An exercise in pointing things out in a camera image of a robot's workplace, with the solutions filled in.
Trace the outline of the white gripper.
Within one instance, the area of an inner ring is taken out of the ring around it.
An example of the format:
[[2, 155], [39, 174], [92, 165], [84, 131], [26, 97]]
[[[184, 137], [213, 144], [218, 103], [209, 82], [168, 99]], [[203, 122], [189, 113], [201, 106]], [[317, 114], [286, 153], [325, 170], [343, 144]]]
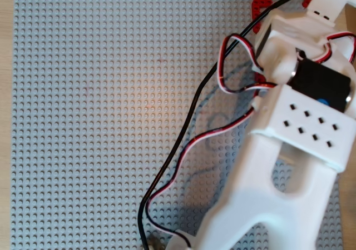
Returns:
[[334, 27], [335, 21], [351, 0], [311, 0], [306, 15], [318, 22]]

